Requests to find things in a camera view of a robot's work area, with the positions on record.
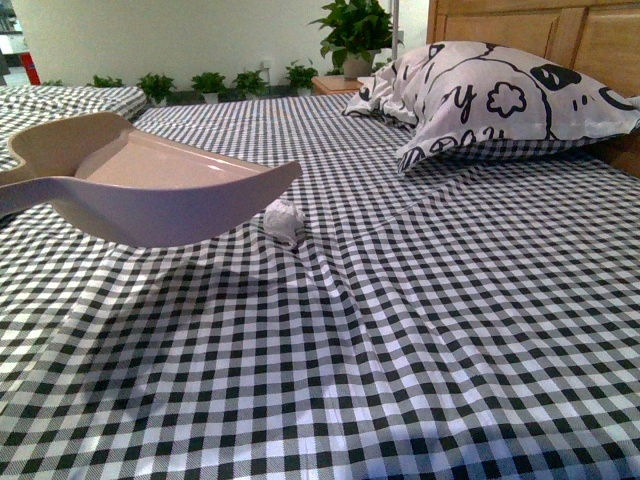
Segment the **potted plant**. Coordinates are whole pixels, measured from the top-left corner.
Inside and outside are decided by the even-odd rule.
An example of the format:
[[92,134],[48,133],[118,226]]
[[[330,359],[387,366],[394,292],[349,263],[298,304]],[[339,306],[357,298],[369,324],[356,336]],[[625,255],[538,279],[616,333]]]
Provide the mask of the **potted plant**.
[[167,77],[164,74],[158,75],[157,73],[147,73],[144,77],[140,78],[137,85],[155,106],[166,105],[171,90],[176,88],[173,84],[173,78]]
[[311,89],[313,88],[313,82],[311,79],[318,75],[318,70],[313,67],[305,67],[303,65],[296,65],[298,61],[291,62],[291,65],[285,67],[287,69],[287,80],[291,88],[295,88],[299,96],[311,95]]
[[258,95],[267,91],[267,82],[260,76],[261,70],[239,73],[233,83],[240,96],[247,100],[255,100]]
[[113,79],[111,77],[102,78],[98,75],[93,76],[93,83],[87,83],[87,87],[97,87],[97,88],[113,88],[113,87],[122,87],[122,79],[116,78]]
[[331,28],[321,43],[322,56],[331,52],[334,67],[343,67],[346,78],[370,75],[375,53],[391,47],[391,15],[377,0],[335,0],[322,8],[328,15],[311,22]]
[[204,97],[206,103],[218,103],[218,94],[226,90],[224,75],[217,72],[204,72],[191,78],[192,87]]
[[40,85],[42,85],[43,87],[61,87],[62,80],[45,80],[44,82],[40,83]]

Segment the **tissue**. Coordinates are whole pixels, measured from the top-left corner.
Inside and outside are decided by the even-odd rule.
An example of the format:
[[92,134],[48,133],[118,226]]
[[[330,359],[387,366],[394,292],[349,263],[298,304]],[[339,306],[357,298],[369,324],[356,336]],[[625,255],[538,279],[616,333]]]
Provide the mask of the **tissue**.
[[298,230],[304,225],[304,213],[288,200],[276,200],[264,213],[264,231],[293,249],[298,245]]

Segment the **dustpan handle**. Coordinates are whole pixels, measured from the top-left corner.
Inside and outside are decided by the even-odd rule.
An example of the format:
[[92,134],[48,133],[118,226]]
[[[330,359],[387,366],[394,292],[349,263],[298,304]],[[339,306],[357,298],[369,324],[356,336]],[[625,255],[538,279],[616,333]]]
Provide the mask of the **dustpan handle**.
[[53,178],[36,178],[0,186],[0,217],[53,200],[55,185]]

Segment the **wooden headboard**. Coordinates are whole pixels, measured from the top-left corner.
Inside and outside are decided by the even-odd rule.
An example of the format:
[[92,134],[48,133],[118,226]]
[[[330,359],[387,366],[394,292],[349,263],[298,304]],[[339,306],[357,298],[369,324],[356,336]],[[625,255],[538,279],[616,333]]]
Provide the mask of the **wooden headboard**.
[[[427,42],[519,48],[640,95],[640,0],[430,0]],[[589,147],[640,177],[640,132]]]

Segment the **wooden nightstand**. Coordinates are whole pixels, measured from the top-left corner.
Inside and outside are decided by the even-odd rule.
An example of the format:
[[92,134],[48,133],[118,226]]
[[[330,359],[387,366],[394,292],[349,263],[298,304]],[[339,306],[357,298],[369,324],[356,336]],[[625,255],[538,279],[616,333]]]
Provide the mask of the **wooden nightstand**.
[[354,93],[360,90],[360,83],[357,80],[347,80],[342,75],[328,75],[326,77],[313,77],[316,95],[334,95],[336,93]]

